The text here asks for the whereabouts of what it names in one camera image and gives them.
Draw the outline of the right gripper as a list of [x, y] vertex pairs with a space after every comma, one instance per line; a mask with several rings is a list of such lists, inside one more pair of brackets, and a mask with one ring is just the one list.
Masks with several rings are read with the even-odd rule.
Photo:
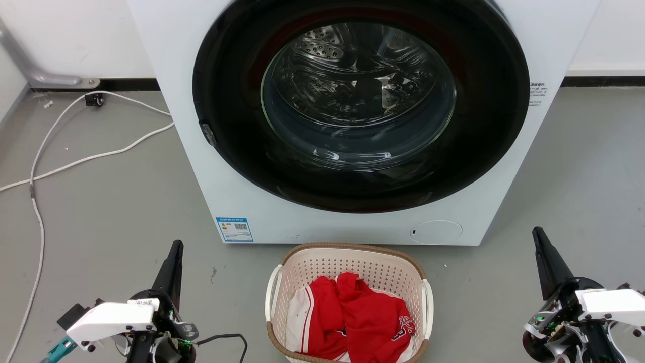
[[575, 278], [542, 227], [532, 236], [545, 304], [524, 325], [526, 353], [538, 362], [628, 362], [611, 331], [626, 325], [643, 336], [643, 292]]

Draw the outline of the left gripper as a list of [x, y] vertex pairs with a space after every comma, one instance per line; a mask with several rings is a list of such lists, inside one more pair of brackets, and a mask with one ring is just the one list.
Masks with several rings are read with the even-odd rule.
[[146, 328], [128, 328], [125, 336], [129, 347], [127, 362], [194, 362], [197, 354], [191, 341], [199, 333], [192, 323], [182, 321], [180, 290], [183, 272], [184, 243], [171, 244], [152, 289], [138, 292], [132, 299], [158, 299], [159, 307], [153, 312], [152, 323]]

